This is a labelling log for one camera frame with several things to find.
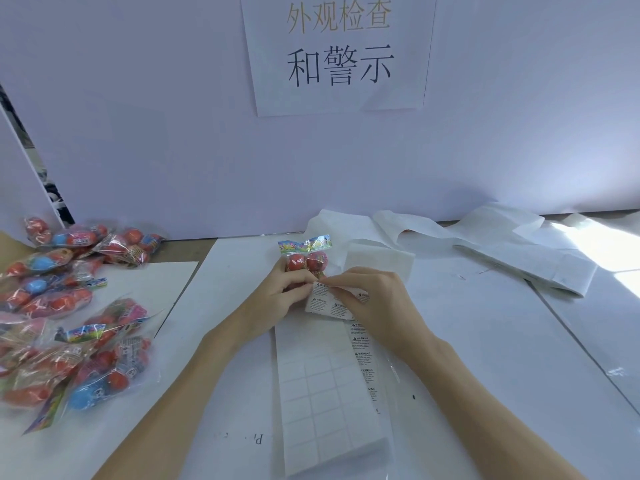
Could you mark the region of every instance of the pile of packaged toys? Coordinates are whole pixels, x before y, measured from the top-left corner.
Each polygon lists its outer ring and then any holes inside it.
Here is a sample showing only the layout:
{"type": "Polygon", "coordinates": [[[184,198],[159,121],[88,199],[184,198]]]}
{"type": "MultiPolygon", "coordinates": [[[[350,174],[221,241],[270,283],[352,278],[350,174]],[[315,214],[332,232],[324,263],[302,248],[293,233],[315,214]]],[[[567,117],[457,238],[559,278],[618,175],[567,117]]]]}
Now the pile of packaged toys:
{"type": "Polygon", "coordinates": [[[122,297],[80,323],[74,313],[106,286],[101,266],[143,266],[164,237],[103,224],[53,233],[37,217],[25,229],[36,252],[0,274],[0,408],[39,411],[30,433],[144,376],[156,328],[142,305],[122,297]]]}

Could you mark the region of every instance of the blue toy egg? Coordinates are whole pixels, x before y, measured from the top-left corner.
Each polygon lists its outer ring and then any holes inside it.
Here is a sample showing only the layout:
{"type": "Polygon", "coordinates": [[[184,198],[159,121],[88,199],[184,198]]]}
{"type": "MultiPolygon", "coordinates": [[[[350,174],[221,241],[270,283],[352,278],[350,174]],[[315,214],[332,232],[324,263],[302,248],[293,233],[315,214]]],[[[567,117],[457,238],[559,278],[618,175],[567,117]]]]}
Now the blue toy egg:
{"type": "Polygon", "coordinates": [[[56,246],[62,246],[67,243],[67,234],[55,234],[51,238],[51,243],[56,246]]]}
{"type": "Polygon", "coordinates": [[[80,385],[69,396],[68,405],[71,409],[83,410],[94,407],[111,395],[111,389],[107,377],[100,380],[89,379],[80,385]]]}
{"type": "Polygon", "coordinates": [[[56,266],[53,259],[47,256],[37,256],[31,260],[29,267],[34,271],[48,271],[56,266]]]}
{"type": "Polygon", "coordinates": [[[47,281],[42,279],[32,280],[24,286],[24,290],[29,294],[41,294],[44,293],[46,289],[47,281]]]}

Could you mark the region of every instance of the forearm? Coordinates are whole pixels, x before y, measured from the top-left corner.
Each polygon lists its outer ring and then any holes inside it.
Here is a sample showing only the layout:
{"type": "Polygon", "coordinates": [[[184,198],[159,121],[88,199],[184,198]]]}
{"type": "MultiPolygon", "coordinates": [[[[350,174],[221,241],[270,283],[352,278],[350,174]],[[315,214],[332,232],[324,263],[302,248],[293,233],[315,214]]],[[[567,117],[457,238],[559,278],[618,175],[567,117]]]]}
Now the forearm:
{"type": "Polygon", "coordinates": [[[173,480],[191,448],[220,375],[241,345],[230,315],[208,332],[162,398],[109,457],[93,480],[173,480]]]}
{"type": "Polygon", "coordinates": [[[408,364],[425,384],[484,478],[578,480],[584,477],[500,403],[453,348],[434,336],[408,364]]]}

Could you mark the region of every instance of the person's right hand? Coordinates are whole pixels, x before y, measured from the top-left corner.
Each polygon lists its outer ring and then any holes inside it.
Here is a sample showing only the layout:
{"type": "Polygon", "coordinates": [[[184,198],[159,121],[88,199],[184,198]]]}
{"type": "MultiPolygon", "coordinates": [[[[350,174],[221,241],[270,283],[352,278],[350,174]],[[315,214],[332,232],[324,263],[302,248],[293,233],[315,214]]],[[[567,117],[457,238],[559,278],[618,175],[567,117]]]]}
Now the person's right hand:
{"type": "Polygon", "coordinates": [[[434,337],[396,273],[352,267],[320,282],[332,287],[332,293],[371,336],[405,362],[434,337]],[[349,291],[334,288],[338,286],[364,290],[369,294],[369,301],[361,303],[349,291]]]}

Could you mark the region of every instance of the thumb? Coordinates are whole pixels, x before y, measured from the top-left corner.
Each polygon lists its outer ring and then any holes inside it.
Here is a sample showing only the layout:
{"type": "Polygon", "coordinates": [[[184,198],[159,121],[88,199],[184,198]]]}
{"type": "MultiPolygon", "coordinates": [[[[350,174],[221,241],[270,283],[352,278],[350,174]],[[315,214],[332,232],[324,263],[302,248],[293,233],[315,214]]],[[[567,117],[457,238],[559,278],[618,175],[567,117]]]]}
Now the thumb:
{"type": "Polygon", "coordinates": [[[343,290],[342,288],[329,288],[329,291],[347,307],[354,317],[359,316],[363,312],[364,305],[350,291],[343,290]]]}
{"type": "Polygon", "coordinates": [[[287,306],[292,306],[295,302],[308,297],[313,286],[313,283],[307,283],[306,285],[300,286],[299,288],[293,288],[292,290],[284,291],[280,296],[283,298],[287,306]]]}

